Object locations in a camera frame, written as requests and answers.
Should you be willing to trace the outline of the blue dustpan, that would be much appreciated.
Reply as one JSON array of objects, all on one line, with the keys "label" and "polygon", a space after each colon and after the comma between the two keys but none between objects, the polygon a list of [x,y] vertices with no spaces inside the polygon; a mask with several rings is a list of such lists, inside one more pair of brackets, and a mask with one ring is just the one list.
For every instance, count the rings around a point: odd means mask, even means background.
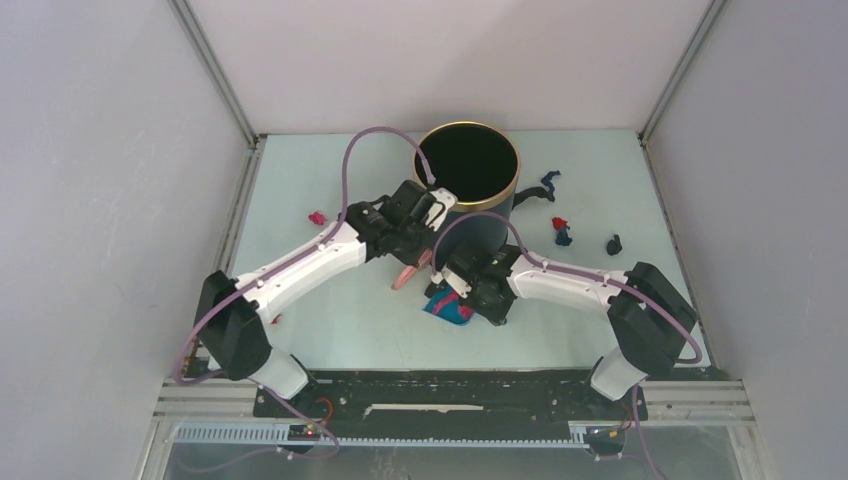
[{"label": "blue dustpan", "polygon": [[427,302],[424,311],[453,325],[466,325],[475,314],[468,306],[461,305],[461,296],[451,288],[436,292]]}]

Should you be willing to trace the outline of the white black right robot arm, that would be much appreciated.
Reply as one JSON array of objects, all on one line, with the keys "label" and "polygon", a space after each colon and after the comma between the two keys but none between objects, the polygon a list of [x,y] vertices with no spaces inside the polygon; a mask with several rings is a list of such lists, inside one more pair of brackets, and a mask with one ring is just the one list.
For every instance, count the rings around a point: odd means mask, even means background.
[{"label": "white black right robot arm", "polygon": [[596,363],[581,392],[585,411],[606,418],[625,394],[647,378],[665,378],[683,363],[685,347],[694,361],[703,351],[694,340],[696,313],[654,265],[600,270],[564,264],[503,245],[490,253],[461,244],[430,276],[429,296],[453,293],[458,303],[500,326],[518,300],[542,300],[605,317],[617,345]]}]

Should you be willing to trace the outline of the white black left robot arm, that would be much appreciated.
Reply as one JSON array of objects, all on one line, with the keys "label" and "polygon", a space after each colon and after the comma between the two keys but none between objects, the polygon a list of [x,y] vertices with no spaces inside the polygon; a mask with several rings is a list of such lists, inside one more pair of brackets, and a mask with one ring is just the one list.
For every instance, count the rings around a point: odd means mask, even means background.
[{"label": "white black left robot arm", "polygon": [[222,271],[203,284],[193,332],[229,380],[248,379],[277,395],[292,416],[316,403],[307,370],[271,345],[266,329],[283,311],[330,278],[375,258],[419,263],[457,198],[407,180],[394,194],[345,207],[309,243],[237,278]]}]

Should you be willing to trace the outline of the pink hand brush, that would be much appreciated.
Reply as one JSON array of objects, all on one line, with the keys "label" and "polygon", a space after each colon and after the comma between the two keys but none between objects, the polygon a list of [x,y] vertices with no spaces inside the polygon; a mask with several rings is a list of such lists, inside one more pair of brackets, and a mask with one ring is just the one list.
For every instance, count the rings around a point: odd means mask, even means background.
[{"label": "pink hand brush", "polygon": [[392,290],[400,290],[402,289],[410,279],[412,279],[419,271],[424,269],[431,261],[432,258],[432,250],[425,249],[418,259],[418,261],[414,265],[406,266],[396,280],[392,283]]}]

